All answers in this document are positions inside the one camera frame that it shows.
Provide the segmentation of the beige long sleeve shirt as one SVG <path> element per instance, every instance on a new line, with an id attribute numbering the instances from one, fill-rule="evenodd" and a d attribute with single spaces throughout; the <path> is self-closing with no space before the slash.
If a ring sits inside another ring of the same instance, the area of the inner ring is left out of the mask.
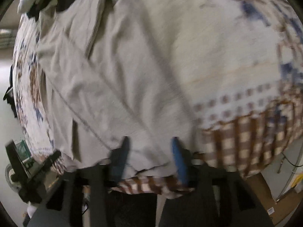
<path id="1" fill-rule="evenodd" d="M 190 147 L 194 117 L 139 0 L 75 0 L 40 13 L 38 63 L 54 146 L 75 168 L 130 139 L 124 177 L 174 175 L 172 139 Z"/>

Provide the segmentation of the cardboard box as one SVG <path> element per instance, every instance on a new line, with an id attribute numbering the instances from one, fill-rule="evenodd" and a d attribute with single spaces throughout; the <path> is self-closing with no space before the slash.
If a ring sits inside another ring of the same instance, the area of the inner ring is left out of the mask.
<path id="1" fill-rule="evenodd" d="M 270 213 L 270 218 L 275 226 L 284 226 L 302 200 L 302 192 L 296 193 L 291 190 L 278 202 L 275 202 L 266 181 L 260 173 L 249 177 L 246 182 L 256 193 L 263 207 Z"/>

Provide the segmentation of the floral fleece bed blanket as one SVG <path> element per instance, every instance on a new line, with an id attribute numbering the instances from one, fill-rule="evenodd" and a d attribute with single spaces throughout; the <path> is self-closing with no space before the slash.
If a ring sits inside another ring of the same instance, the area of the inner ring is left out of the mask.
<path id="1" fill-rule="evenodd" d="M 182 144 L 199 159 L 250 177 L 302 136 L 302 22 L 287 0 L 139 1 L 194 117 L 193 144 Z M 29 150 L 42 161 L 59 149 L 44 104 L 39 40 L 39 18 L 21 14 L 14 101 Z M 70 169 L 77 168 L 62 153 L 55 170 Z M 123 175 L 116 190 L 176 198 L 186 192 L 176 176 Z"/>

